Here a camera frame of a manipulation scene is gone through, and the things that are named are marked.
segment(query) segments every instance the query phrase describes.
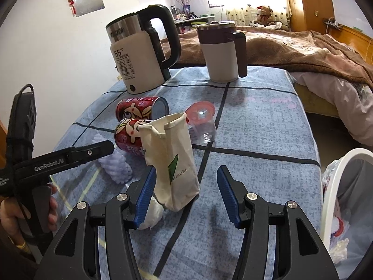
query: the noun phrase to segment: tin can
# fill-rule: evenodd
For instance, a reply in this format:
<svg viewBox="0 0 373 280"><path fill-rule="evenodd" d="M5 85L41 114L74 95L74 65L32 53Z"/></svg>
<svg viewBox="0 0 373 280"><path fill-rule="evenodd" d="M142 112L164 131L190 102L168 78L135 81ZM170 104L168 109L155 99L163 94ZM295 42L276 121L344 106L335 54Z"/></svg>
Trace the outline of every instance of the tin can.
<svg viewBox="0 0 373 280"><path fill-rule="evenodd" d="M144 151L142 150L138 126L150 122L152 122L152 120L130 118L125 118L120 121L115 128L114 133L114 140L116 145L121 150L143 156Z"/></svg>
<svg viewBox="0 0 373 280"><path fill-rule="evenodd" d="M129 98L118 103L115 115L118 121L124 118L157 120L169 114L163 97Z"/></svg>

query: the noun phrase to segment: stuffed animal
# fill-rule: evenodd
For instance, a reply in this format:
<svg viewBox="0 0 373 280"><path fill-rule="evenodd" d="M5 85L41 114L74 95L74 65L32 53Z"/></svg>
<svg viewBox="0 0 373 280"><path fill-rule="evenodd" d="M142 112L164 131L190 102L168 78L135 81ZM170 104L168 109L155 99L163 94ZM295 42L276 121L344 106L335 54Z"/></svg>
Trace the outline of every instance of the stuffed animal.
<svg viewBox="0 0 373 280"><path fill-rule="evenodd" d="M273 21L273 18L271 16L272 9L266 7L266 6L259 6L257 7L259 11L258 18L254 21L255 23L268 26L268 24Z"/></svg>

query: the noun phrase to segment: beige fabric bag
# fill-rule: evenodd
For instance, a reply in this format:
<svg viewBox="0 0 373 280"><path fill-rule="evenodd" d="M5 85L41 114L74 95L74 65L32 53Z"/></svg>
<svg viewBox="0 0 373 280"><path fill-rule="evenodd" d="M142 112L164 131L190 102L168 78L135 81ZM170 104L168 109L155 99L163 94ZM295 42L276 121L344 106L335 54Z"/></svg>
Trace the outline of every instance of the beige fabric bag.
<svg viewBox="0 0 373 280"><path fill-rule="evenodd" d="M157 200L179 211L200 192L186 113L175 113L139 125L147 165L157 171Z"/></svg>

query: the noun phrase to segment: tablecloth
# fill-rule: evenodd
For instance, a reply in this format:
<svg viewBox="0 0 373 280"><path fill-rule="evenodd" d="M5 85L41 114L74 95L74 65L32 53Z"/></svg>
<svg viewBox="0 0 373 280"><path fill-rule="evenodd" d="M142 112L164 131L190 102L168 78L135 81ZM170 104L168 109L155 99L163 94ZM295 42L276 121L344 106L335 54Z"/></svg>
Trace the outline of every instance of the tablecloth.
<svg viewBox="0 0 373 280"><path fill-rule="evenodd" d="M145 279L231 279L241 249L243 230L230 223L216 171L227 165L232 176L248 191L266 201L296 201L316 230L321 220L320 159L292 76L281 69L248 67L248 74L227 84L208 78L205 67L171 70L171 79L141 95L131 95L122 81L92 103L67 130L55 149L84 146L100 133L114 142L117 103L131 97L164 97L170 113L185 111L198 101L214 104L218 129L216 141L207 148L194 144L193 154L201 182L200 194L179 212L165 210L152 229L131 231L137 264ZM140 178L145 160L123 154ZM125 184L111 180L97 161L52 176L58 186L60 224L79 201L90 205L107 202ZM108 279L104 229L100 228L102 279ZM265 279L272 278L275 255L274 226Z"/></svg>

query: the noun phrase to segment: mug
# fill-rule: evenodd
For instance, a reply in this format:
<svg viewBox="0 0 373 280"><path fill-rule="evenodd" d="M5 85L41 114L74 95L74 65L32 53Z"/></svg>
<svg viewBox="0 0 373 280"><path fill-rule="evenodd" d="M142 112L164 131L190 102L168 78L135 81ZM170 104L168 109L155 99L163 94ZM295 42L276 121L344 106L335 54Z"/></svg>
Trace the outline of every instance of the mug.
<svg viewBox="0 0 373 280"><path fill-rule="evenodd" d="M234 21L197 25L198 39L211 81L228 83L247 76L246 37Z"/></svg>

